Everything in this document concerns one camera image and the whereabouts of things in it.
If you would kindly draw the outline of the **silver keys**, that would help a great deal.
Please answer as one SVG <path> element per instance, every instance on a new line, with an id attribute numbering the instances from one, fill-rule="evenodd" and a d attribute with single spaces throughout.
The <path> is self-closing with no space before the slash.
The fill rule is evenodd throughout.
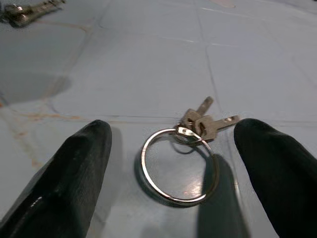
<path id="1" fill-rule="evenodd" d="M 237 124 L 237 122 L 240 121 L 240 117 L 238 115 L 234 115 L 228 118 L 213 120 L 211 116 L 206 115 L 206 112 L 212 103 L 213 98 L 210 96 L 206 97 L 197 110 L 188 109 L 178 124 L 176 124 L 173 128 L 166 128 L 153 133 L 143 145 L 140 163 L 145 182 L 152 191 L 169 203 L 184 207 L 200 204 L 207 200 L 215 192 L 218 186 L 220 176 L 219 162 L 217 159 L 213 158 L 213 152 L 211 147 L 208 145 L 208 142 L 215 140 L 220 130 Z M 163 136 L 164 134 L 176 135 L 176 140 L 183 145 L 202 145 L 208 152 L 211 157 L 213 167 L 212 183 L 202 195 L 192 199 L 173 197 L 162 191 L 150 177 L 146 166 L 147 149 L 155 139 Z"/>

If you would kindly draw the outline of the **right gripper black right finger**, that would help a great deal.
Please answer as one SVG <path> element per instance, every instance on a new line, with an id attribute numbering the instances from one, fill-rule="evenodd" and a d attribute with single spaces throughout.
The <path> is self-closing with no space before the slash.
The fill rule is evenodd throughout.
<path id="1" fill-rule="evenodd" d="M 234 142 L 278 236 L 317 238 L 317 159 L 258 119 L 238 122 Z"/>

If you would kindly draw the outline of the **silver key bunch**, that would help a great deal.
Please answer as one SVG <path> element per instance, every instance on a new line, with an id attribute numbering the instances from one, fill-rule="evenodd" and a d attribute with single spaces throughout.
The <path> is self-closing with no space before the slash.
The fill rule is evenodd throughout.
<path id="1" fill-rule="evenodd" d="M 61 9 L 60 5 L 66 0 L 46 0 L 34 5 L 6 4 L 0 6 L 0 22 L 14 28 L 23 28 L 46 14 Z"/>

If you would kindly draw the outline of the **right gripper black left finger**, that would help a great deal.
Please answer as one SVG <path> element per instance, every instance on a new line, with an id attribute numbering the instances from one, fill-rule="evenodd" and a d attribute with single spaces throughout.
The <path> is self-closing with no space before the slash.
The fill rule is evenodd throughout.
<path id="1" fill-rule="evenodd" d="M 86 238 L 112 145 L 94 120 L 68 137 L 0 221 L 0 238 Z"/>

